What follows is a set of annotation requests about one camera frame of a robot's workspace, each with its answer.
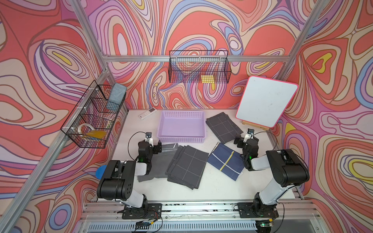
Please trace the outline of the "plain grey pillowcase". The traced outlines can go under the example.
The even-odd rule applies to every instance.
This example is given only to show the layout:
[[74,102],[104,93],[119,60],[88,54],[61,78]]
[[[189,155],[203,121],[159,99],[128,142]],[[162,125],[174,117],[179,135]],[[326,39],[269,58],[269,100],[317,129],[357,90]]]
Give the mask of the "plain grey pillowcase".
[[138,181],[145,182],[152,179],[167,178],[166,171],[178,147],[179,145],[177,143],[162,145],[162,152],[153,155],[150,173],[148,175],[138,176]]

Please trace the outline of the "navy yellow-striped pillowcase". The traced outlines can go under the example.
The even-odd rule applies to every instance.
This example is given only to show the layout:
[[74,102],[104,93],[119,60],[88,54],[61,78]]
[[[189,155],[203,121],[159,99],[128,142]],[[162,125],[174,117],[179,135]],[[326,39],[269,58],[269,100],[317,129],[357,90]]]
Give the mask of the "navy yellow-striped pillowcase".
[[207,162],[233,181],[238,179],[245,168],[241,155],[222,143],[214,147]]

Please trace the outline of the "dark grey checked pillowcase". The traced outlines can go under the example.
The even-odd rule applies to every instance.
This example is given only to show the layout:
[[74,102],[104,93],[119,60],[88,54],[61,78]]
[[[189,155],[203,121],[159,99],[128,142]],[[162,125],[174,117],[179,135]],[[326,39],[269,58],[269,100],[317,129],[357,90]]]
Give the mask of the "dark grey checked pillowcase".
[[165,174],[167,181],[198,189],[209,154],[191,146],[179,146]]

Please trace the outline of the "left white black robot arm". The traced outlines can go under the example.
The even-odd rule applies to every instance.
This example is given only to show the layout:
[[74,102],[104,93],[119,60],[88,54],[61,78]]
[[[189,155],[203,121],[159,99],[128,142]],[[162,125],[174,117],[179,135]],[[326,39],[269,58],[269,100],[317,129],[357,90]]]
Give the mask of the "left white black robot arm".
[[147,197],[134,189],[134,181],[136,177],[150,173],[153,155],[162,152],[162,142],[158,141],[156,145],[152,145],[143,140],[138,146],[139,155],[134,161],[108,162],[96,191],[99,199],[120,201],[131,208],[147,208]]

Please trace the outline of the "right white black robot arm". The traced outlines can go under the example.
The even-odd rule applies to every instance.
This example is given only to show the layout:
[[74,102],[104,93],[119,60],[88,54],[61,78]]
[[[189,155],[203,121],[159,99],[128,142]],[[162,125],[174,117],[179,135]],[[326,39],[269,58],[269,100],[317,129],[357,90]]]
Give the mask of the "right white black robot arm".
[[278,199],[289,189],[310,179],[309,168],[291,149],[268,150],[259,157],[257,138],[243,139],[238,136],[234,144],[242,149],[241,158],[248,171],[270,169],[272,172],[273,178],[262,191],[256,193],[253,201],[252,209],[258,216],[273,211]]

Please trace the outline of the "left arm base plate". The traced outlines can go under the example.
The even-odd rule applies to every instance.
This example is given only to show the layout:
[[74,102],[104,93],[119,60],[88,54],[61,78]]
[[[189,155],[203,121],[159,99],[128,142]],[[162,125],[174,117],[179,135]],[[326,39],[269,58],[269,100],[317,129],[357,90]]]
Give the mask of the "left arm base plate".
[[125,206],[124,210],[121,211],[122,219],[158,219],[161,217],[162,204],[151,203],[146,207],[134,208]]

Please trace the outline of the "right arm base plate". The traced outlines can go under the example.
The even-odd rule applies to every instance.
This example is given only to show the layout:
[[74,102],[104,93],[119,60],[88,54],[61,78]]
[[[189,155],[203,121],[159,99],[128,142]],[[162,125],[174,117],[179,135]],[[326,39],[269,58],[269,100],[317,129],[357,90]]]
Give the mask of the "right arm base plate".
[[240,218],[276,219],[279,217],[276,205],[260,203],[237,203]]

